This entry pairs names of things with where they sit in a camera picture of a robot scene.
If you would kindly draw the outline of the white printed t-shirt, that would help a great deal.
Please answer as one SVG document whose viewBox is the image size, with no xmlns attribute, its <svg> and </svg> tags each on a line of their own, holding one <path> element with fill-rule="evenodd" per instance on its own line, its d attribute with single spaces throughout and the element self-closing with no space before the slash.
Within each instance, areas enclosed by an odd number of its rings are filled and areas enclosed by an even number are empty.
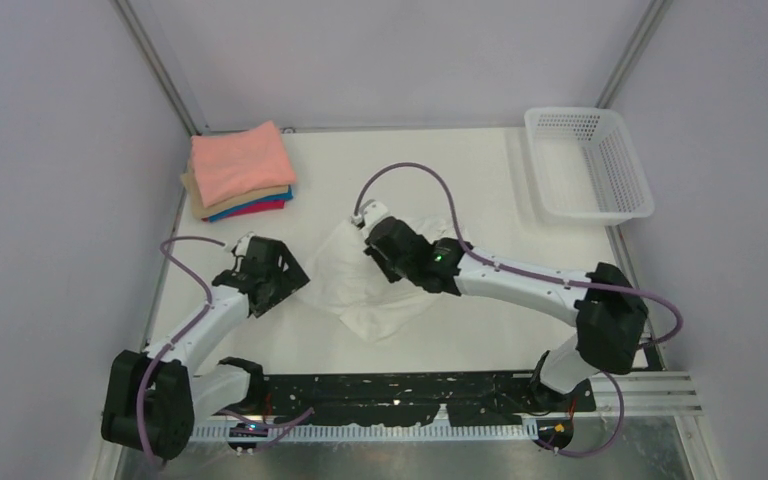
<svg viewBox="0 0 768 480">
<path fill-rule="evenodd" d="M 310 282 L 299 296 L 374 343 L 394 335 L 441 297 L 406 280 L 389 282 L 364 249 L 362 232 L 348 220 L 339 222 L 305 263 Z"/>
</svg>

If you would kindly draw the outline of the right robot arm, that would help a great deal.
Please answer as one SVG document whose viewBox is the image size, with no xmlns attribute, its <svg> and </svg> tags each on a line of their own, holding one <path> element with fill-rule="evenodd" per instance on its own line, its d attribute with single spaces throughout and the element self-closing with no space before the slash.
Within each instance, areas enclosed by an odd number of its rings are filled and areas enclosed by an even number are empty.
<svg viewBox="0 0 768 480">
<path fill-rule="evenodd" d="M 547 272 L 525 275 L 520 265 L 492 258 L 456 238 L 430 241 L 406 222 L 387 216 L 360 229 L 364 252 L 391 283 L 407 280 L 430 294 L 499 300 L 546 314 L 574 328 L 559 347 L 545 352 L 530 377 L 528 398 L 541 410 L 556 410 L 597 373 L 626 375 L 637 355 L 648 309 L 629 293 L 614 265 L 573 271 L 558 284 Z"/>
</svg>

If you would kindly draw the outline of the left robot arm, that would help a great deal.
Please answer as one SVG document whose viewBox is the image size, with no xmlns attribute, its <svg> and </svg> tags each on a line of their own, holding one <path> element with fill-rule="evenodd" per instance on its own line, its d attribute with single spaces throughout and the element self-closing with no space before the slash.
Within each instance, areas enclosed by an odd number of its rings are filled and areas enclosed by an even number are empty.
<svg viewBox="0 0 768 480">
<path fill-rule="evenodd" d="M 243 321 L 278 306 L 309 277 L 281 240 L 249 233 L 226 250 L 232 266 L 211 282 L 196 280 L 205 294 L 199 307 L 143 350 L 124 350 L 114 358 L 102 411 L 103 440 L 150 459 L 172 460 L 195 428 L 222 409 L 253 414 L 265 406 L 261 365 L 226 357 L 206 374 L 198 370 Z"/>
</svg>

